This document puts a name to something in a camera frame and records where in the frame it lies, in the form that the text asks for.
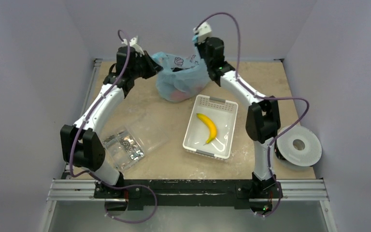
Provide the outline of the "light blue plastic bag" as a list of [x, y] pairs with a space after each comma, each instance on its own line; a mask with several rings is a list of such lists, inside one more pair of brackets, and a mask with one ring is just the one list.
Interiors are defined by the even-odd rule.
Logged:
[[189, 57], [158, 52], [153, 61], [163, 67], [157, 74], [159, 95], [169, 102], [182, 102], [198, 95], [211, 81], [203, 59], [196, 51]]

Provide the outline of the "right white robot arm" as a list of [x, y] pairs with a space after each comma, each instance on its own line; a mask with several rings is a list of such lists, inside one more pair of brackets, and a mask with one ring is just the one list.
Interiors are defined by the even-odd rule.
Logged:
[[281, 127], [277, 100], [255, 90], [238, 74], [237, 68], [225, 61], [225, 46], [221, 39], [195, 37], [193, 42], [206, 64], [210, 79], [230, 91], [247, 110], [245, 130], [254, 143], [255, 155], [252, 191], [263, 197], [276, 183], [271, 161], [273, 145], [270, 143]]

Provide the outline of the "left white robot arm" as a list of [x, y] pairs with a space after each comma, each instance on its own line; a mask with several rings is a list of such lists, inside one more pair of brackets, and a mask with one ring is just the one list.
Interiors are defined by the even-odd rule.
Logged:
[[109, 68], [95, 100], [77, 121], [60, 130], [63, 159], [72, 177], [91, 174], [106, 185], [106, 192], [112, 197], [123, 195], [122, 174], [106, 160], [99, 135], [112, 112], [134, 87], [135, 80], [153, 77], [162, 69], [147, 51], [132, 46], [118, 49], [116, 62]]

